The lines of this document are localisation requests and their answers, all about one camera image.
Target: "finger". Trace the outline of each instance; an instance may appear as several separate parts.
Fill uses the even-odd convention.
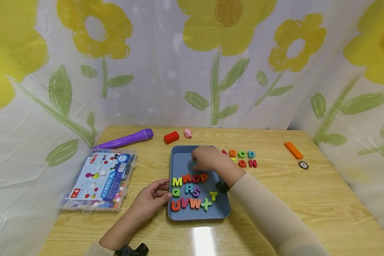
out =
[[[199,171],[199,170],[202,170],[202,167],[199,163],[197,163],[192,167],[192,171]]]
[[[169,190],[169,184],[160,185],[157,190],[168,191]]]
[[[197,161],[195,150],[192,151],[192,153],[191,153],[191,157],[192,157],[192,161],[193,161],[193,162],[196,162],[196,161]]]
[[[162,180],[157,180],[149,184],[146,188],[151,194],[159,188],[159,186],[165,185],[169,182],[169,178],[163,178]]]
[[[156,209],[158,209],[159,207],[161,207],[162,205],[165,205],[169,202],[169,200],[172,198],[172,193],[166,193],[164,196],[162,197],[156,197],[154,200],[153,200],[153,204],[154,204],[154,207]]]
[[[165,192],[165,191],[162,191],[162,190],[158,190],[158,191],[155,192],[155,197],[162,197],[165,194],[168,194],[168,192]]]

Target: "blue tray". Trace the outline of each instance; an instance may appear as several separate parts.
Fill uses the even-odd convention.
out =
[[[192,162],[191,153],[198,146],[174,146],[171,152],[171,171],[170,171],[170,191],[172,191],[172,178],[180,178],[182,175],[191,175],[201,174],[203,172],[197,171],[192,172],[192,167],[195,165]],[[185,185],[182,184],[181,196],[179,198],[172,198],[168,203],[168,215],[171,219],[175,221],[182,220],[202,220],[202,219],[224,219],[230,214],[230,204],[228,194],[222,194],[215,187],[218,181],[221,181],[219,176],[215,172],[207,172],[208,179],[205,183],[193,184],[198,186],[201,189],[201,193],[197,199],[201,199],[202,202],[205,201],[205,197],[211,202],[211,196],[209,196],[209,191],[218,192],[216,196],[216,201],[212,202],[212,205],[208,207],[208,211],[205,212],[201,207],[199,210],[191,209],[188,204],[185,209],[180,209],[178,212],[174,212],[171,209],[171,202],[175,200],[181,200],[181,197],[192,198],[191,194],[185,194]]]

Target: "curtain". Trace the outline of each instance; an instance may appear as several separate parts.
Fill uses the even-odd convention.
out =
[[[111,124],[304,130],[384,227],[384,0],[0,0],[0,255]]]

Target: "beige sleeve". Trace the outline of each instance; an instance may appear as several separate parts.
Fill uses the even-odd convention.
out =
[[[250,173],[240,178],[229,193],[278,256],[330,255],[306,224]]]
[[[98,242],[92,243],[85,256],[113,256],[115,251],[102,247]]]

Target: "pink pig toy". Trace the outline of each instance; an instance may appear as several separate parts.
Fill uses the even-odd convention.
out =
[[[185,129],[185,131],[183,132],[183,134],[184,134],[185,137],[187,137],[188,139],[192,138],[192,131],[189,130],[188,128]]]

